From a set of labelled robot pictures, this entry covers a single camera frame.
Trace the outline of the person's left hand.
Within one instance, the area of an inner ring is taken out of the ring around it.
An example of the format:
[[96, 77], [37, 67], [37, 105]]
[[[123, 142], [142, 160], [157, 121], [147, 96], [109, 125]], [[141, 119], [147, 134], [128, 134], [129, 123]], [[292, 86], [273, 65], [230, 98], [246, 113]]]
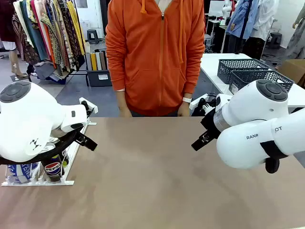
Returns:
[[189, 103], [182, 102], [182, 104], [180, 105], [180, 107], [178, 109], [177, 116], [181, 116], [181, 117], [189, 117], [190, 116]]

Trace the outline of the person's right hand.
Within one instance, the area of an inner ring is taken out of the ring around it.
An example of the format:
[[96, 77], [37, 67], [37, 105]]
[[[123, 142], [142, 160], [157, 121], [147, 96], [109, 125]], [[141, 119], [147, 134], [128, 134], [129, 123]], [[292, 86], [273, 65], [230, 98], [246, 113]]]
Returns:
[[125, 99], [125, 91], [117, 91], [117, 104], [120, 112], [120, 117], [132, 117], [131, 111], [129, 110], [126, 99]]

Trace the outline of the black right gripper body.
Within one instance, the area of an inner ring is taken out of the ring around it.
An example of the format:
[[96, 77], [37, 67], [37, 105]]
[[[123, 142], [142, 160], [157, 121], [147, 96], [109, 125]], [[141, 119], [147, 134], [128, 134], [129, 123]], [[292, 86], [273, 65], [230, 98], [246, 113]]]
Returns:
[[201, 135], [202, 141], [212, 141], [217, 139], [223, 131], [223, 115], [221, 111], [215, 109], [207, 113], [201, 120], [201, 124], [206, 131]]

